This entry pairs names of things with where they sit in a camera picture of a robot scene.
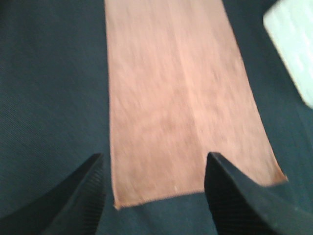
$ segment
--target mat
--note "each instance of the mat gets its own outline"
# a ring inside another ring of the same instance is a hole
[[[285,176],[220,0],[105,0],[117,208],[203,191],[221,152],[252,180]]]

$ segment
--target white object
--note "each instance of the white object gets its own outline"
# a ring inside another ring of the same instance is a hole
[[[313,0],[279,0],[263,22],[303,101],[313,108]]]

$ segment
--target tan cloth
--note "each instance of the tan cloth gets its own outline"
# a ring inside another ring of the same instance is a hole
[[[221,152],[256,182],[285,179],[221,0],[105,0],[115,206],[203,191]]]

